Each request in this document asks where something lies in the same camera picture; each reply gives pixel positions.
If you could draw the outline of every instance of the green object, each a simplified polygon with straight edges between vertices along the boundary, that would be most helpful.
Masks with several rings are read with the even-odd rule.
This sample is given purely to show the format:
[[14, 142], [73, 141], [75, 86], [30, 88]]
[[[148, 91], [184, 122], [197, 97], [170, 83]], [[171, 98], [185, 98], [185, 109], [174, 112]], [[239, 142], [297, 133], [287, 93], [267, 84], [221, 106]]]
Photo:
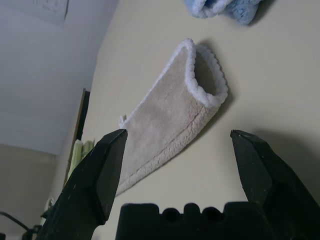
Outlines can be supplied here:
[[94, 148], [94, 142], [86, 141], [82, 147], [81, 160], [84, 159], [93, 148]]
[[93, 141], [86, 141], [84, 144], [80, 140], [76, 140], [73, 146], [72, 158], [70, 164], [70, 170], [68, 172], [68, 179], [70, 178], [74, 169], [78, 166], [78, 164], [84, 159], [87, 154], [94, 148]]
[[72, 158], [71, 158], [71, 164], [70, 164], [70, 170], [68, 172], [68, 179], [70, 178], [73, 170], [78, 166], [78, 164], [81, 162], [82, 158], [82, 148], [83, 143], [80, 140], [76, 140], [73, 146], [72, 151]]

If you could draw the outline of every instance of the fuzzy blue fabric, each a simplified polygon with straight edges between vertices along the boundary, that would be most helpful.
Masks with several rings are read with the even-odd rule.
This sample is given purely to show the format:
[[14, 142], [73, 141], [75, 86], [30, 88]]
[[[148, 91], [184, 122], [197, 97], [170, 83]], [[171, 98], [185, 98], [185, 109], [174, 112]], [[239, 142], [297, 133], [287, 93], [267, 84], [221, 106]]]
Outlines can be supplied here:
[[233, 0], [222, 12], [241, 25], [248, 25], [255, 17], [261, 0]]
[[[217, 5], [219, 1], [223, 0], [206, 0], [203, 6], [205, 8], [212, 8], [214, 5]], [[184, 0], [185, 5], [191, 12], [194, 17], [197, 18], [208, 18], [214, 17], [216, 14], [224, 14], [233, 19], [235, 19], [241, 25], [248, 25], [255, 17], [256, 12], [259, 7], [259, 2], [261, 0], [232, 0], [221, 12], [215, 12], [212, 15], [208, 15], [204, 13], [204, 10], [200, 10], [199, 12], [193, 12], [193, 6], [199, 5], [203, 0]]]

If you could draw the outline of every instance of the white fleece trim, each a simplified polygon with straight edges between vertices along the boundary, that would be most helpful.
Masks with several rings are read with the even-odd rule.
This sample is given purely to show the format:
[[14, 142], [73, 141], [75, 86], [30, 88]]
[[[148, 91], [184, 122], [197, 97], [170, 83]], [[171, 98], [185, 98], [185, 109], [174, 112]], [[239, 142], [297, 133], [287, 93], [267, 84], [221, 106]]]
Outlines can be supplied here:
[[195, 0], [192, 5], [192, 15], [197, 18], [212, 18], [222, 13], [233, 0], [218, 0], [211, 7], [205, 6], [207, 0]]
[[[130, 116], [126, 119], [126, 116], [122, 116], [119, 121], [119, 127], [122, 128], [126, 121], [129, 121], [132, 115], [137, 111], [141, 104], [144, 103], [149, 93], [154, 89], [154, 87], [158, 84], [158, 82], [162, 79], [162, 77], [166, 74], [166, 72], [171, 67], [173, 61], [180, 53], [181, 49], [186, 47], [187, 49], [187, 59], [185, 66], [185, 74], [184, 81], [187, 86], [188, 92], [192, 94], [192, 96], [200, 103], [202, 103], [206, 108], [210, 109], [212, 107], [220, 107], [220, 105], [226, 100], [228, 96], [228, 87], [226, 85], [226, 80], [224, 78], [224, 74], [220, 69], [220, 65], [218, 64], [215, 55], [205, 46], [195, 45], [192, 39], [187, 38], [183, 42], [179, 44], [179, 46], [173, 52], [169, 62], [166, 64], [164, 69], [162, 70], [160, 76], [153, 84], [152, 88], [148, 91], [148, 93], [144, 96], [143, 100], [140, 104], [135, 108], [135, 110], [130, 114]], [[195, 78], [195, 63], [196, 63], [196, 51], [198, 51], [203, 57], [204, 61], [209, 66], [213, 80], [215, 82], [216, 87], [216, 95], [212, 95], [199, 86], [196, 78]]]

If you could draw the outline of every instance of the black cable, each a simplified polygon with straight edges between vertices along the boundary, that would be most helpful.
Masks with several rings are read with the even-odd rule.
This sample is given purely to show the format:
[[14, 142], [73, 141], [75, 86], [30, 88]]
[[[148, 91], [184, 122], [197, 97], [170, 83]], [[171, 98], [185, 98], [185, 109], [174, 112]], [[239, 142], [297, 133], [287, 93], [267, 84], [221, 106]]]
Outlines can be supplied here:
[[29, 230], [29, 228], [24, 225], [22, 222], [20, 222], [19, 220], [15, 219], [13, 216], [11, 216], [10, 214], [4, 212], [4, 211], [0, 211], [0, 215], [3, 215], [5, 217], [7, 217], [8, 219], [10, 219], [11, 221], [15, 222], [16, 224], [18, 224], [19, 226], [23, 227], [25, 230]]

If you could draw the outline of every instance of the white ceiling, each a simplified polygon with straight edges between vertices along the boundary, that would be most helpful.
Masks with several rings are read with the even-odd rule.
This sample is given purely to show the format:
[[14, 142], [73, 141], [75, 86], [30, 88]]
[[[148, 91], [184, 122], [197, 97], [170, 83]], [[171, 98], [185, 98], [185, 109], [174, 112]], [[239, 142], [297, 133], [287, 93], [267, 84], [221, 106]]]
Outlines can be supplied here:
[[118, 0], [69, 0], [64, 27], [0, 5], [0, 144], [58, 154]]

